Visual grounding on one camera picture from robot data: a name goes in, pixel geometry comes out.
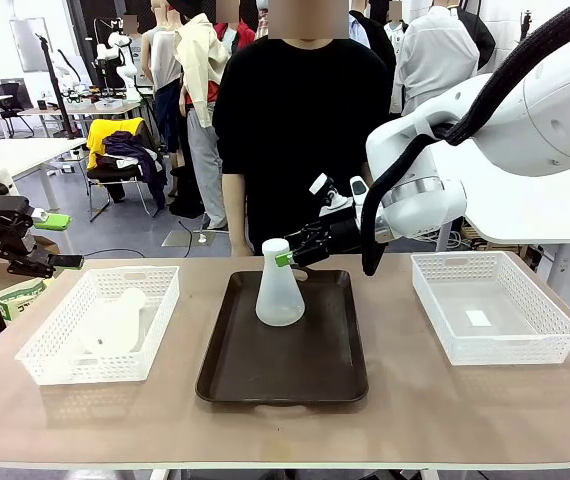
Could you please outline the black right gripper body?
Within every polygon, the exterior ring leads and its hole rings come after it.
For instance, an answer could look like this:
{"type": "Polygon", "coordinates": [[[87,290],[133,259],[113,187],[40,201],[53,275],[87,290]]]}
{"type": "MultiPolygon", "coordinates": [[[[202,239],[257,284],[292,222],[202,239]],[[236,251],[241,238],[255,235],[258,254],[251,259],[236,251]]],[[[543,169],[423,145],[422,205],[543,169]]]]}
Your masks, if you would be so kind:
{"type": "Polygon", "coordinates": [[[329,218],[324,223],[326,225],[324,249],[329,256],[361,252],[361,233],[352,215],[329,218]]]}

